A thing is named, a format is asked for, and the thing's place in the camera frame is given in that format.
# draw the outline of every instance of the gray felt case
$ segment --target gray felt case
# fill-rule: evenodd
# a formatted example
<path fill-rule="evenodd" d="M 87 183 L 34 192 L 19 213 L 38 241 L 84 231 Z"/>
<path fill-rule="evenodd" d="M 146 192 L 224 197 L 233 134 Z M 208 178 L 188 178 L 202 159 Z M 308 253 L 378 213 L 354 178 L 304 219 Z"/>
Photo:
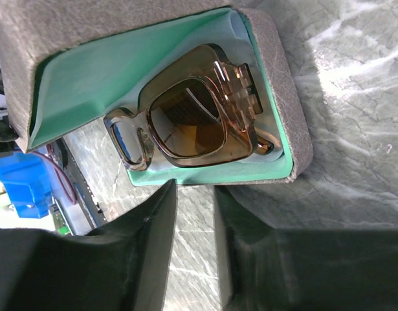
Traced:
<path fill-rule="evenodd" d="M 0 0 L 0 58 L 10 123 L 28 152 L 38 65 L 49 56 L 89 41 L 207 10 L 229 0 Z M 313 147 L 304 113 L 273 20 L 264 12 L 235 8 L 250 23 L 294 161 L 293 181 L 310 164 Z"/>

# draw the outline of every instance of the open sunglasses case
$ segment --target open sunglasses case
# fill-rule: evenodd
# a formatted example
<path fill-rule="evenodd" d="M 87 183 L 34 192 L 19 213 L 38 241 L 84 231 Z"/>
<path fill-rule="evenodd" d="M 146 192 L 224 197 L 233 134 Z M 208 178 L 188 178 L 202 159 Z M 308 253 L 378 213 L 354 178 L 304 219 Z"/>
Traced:
<path fill-rule="evenodd" d="M 293 181 L 313 149 L 279 35 L 269 15 L 228 0 L 0 0 L 0 58 L 16 143 L 29 152 L 103 117 L 204 43 L 220 44 L 235 65 L 253 58 L 282 149 L 200 168 L 163 165 L 156 151 L 146 171 L 128 171 L 131 182 Z"/>

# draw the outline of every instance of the sunglasses case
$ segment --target sunglasses case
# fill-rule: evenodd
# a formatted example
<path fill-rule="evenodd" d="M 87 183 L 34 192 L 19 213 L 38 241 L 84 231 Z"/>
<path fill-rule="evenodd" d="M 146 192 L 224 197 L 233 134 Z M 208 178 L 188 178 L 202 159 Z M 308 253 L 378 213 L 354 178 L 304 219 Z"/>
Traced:
<path fill-rule="evenodd" d="M 178 42 L 225 10 L 241 14 L 265 72 L 284 144 L 282 162 L 254 167 L 254 174 L 240 163 L 218 165 L 217 176 L 210 167 L 154 176 L 130 172 L 131 181 L 159 184 L 175 174 L 182 184 L 294 180 L 310 164 L 313 151 L 276 27 L 266 13 L 235 8 L 230 1 L 0 0 L 1 64 L 18 145 L 25 152 L 34 150 L 101 117 Z M 121 45 L 120 38 L 131 30 L 139 31 L 138 37 Z M 87 54 L 68 63 L 68 53 L 78 47 L 88 47 Z M 131 63 L 117 61 L 129 56 Z"/>

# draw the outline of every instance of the mint green lining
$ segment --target mint green lining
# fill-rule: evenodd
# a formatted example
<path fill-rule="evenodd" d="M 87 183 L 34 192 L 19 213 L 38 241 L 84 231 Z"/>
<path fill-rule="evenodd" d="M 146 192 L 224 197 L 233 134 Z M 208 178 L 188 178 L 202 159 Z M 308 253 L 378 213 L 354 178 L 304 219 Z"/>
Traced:
<path fill-rule="evenodd" d="M 36 122 L 30 148 L 46 143 L 97 117 L 121 98 L 191 31 L 227 14 L 220 8 L 202 14 L 137 29 L 86 43 L 51 59 L 43 69 L 39 86 Z M 261 56 L 251 42 L 262 68 L 268 95 L 283 143 L 283 155 L 266 163 L 233 162 L 213 167 L 174 168 L 161 172 L 128 172 L 134 185 L 161 185 L 171 178 L 179 184 L 246 183 L 286 178 L 293 168 L 291 151 L 274 104 Z"/>

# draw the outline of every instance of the sunglasses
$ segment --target sunglasses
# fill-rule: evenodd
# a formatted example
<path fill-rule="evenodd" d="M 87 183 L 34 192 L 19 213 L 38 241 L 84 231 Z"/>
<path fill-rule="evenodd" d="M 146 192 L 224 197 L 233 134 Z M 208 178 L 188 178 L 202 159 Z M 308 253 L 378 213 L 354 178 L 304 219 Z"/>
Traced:
<path fill-rule="evenodd" d="M 150 80 L 136 113 L 114 109 L 104 124 L 127 169 L 147 170 L 155 147 L 176 167 L 204 167 L 270 153 L 274 144 L 254 127 L 262 112 L 248 65 L 206 44 Z"/>

